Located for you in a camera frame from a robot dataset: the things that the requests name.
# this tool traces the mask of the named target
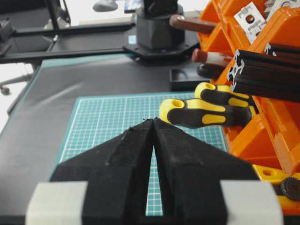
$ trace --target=metal bracket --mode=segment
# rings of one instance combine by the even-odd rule
[[[248,5],[243,7],[236,15],[234,15],[234,18],[245,31],[251,44],[255,41],[259,32],[266,24],[265,19],[253,2],[250,2]]]
[[[291,8],[297,8],[300,7],[300,1],[299,0],[276,0],[270,10],[270,13],[268,14],[267,21],[272,17],[272,15],[276,12],[277,9],[289,6]]]

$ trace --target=black gear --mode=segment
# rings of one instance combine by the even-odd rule
[[[294,177],[285,178],[280,184],[282,193],[293,201],[300,201],[300,180]]]

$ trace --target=orange parts bin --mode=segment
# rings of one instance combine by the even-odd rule
[[[300,47],[300,8],[277,10],[253,44],[234,19],[253,2],[264,16],[264,0],[211,0],[200,19],[217,22],[211,34],[198,33],[201,48],[233,56],[237,49],[263,53],[267,43]],[[227,84],[232,60],[215,84]],[[229,151],[252,164],[282,168],[287,175],[300,172],[300,103],[253,96],[259,114],[245,128],[224,128]]]

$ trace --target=yellow plastic part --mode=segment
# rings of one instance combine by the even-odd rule
[[[252,118],[253,118],[254,116],[256,116],[255,108],[252,105],[249,108],[250,108],[250,111],[251,111],[251,114],[252,114]]]
[[[300,47],[300,8],[282,7],[270,18],[253,44],[234,15],[253,2],[264,15],[266,0],[211,0],[199,19],[218,23],[211,34],[198,33],[201,49],[233,56],[237,49],[263,53],[267,43]],[[229,85],[229,62],[216,85]],[[246,127],[224,128],[229,151],[249,162],[300,172],[300,103],[253,96],[259,115]]]
[[[236,93],[236,92],[232,92],[230,87],[228,85],[218,85],[217,86],[217,90],[218,91],[224,91],[224,92],[228,92],[230,94],[233,94],[235,96],[238,96],[238,97],[241,97],[241,98],[244,98],[244,99],[249,99],[250,96],[249,95],[245,95],[245,94],[240,94],[240,93]]]
[[[201,99],[191,99],[187,100],[187,108],[188,109],[204,109],[210,110],[214,112],[225,112],[226,109],[220,105],[214,105],[209,102],[203,101]]]
[[[225,121],[226,121],[225,116],[206,114],[205,116],[202,117],[203,124],[224,123]]]
[[[239,107],[248,107],[248,102],[245,102],[243,100],[237,99],[235,97],[231,97],[228,101],[229,105],[232,106],[239,106]]]
[[[269,181],[272,185],[279,185],[285,178],[288,177],[283,170],[261,165],[252,166],[260,180]],[[294,173],[293,177],[300,180],[300,173]],[[300,214],[300,202],[292,201],[281,195],[278,195],[277,197],[285,215]]]
[[[178,108],[183,108],[184,107],[184,102],[178,99],[165,99],[160,107],[159,107],[159,117],[161,120],[164,122],[170,123],[168,120],[168,113],[172,109],[178,109]]]
[[[195,89],[195,98],[200,98],[202,91],[206,89],[215,90],[216,86],[211,83],[201,82],[200,84],[197,85]]]

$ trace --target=green cutting mat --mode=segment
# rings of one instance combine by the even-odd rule
[[[129,127],[143,122],[143,119],[158,117],[159,106],[166,98],[187,99],[193,97],[192,92],[80,97],[74,106],[58,163],[120,135]],[[181,128],[196,138],[226,150],[223,130],[220,126],[201,129]],[[146,215],[163,215],[154,152],[150,168]]]

